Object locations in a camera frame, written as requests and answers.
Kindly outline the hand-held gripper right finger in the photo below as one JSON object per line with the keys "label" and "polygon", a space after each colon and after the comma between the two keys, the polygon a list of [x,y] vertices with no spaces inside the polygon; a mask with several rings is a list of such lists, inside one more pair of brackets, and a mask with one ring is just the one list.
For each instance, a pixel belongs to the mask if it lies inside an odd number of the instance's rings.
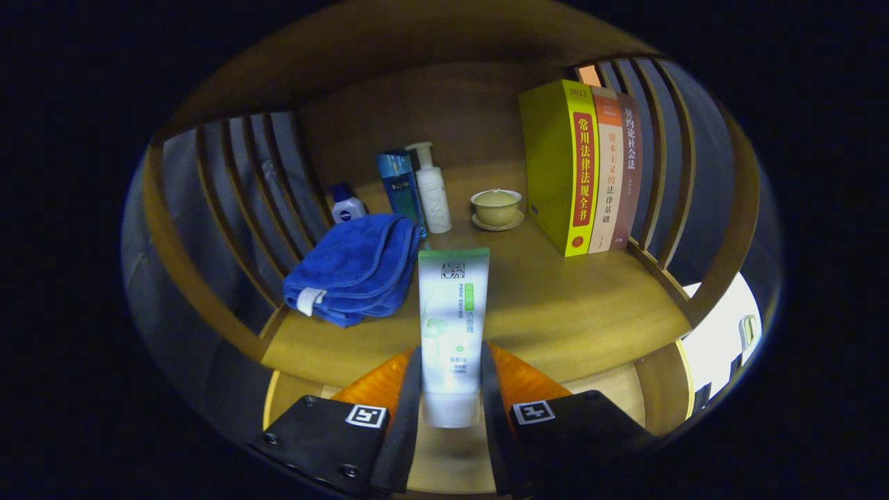
{"label": "hand-held gripper right finger", "polygon": [[484,342],[481,396],[501,497],[618,497],[657,447],[600,390],[573,393]]}

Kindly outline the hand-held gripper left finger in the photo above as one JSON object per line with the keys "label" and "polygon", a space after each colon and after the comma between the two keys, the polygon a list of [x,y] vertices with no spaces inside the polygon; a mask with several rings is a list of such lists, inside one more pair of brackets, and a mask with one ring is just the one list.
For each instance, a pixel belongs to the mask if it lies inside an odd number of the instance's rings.
{"label": "hand-held gripper left finger", "polygon": [[276,467],[340,496],[402,494],[418,433],[420,366],[415,347],[336,395],[304,395],[249,447]]}

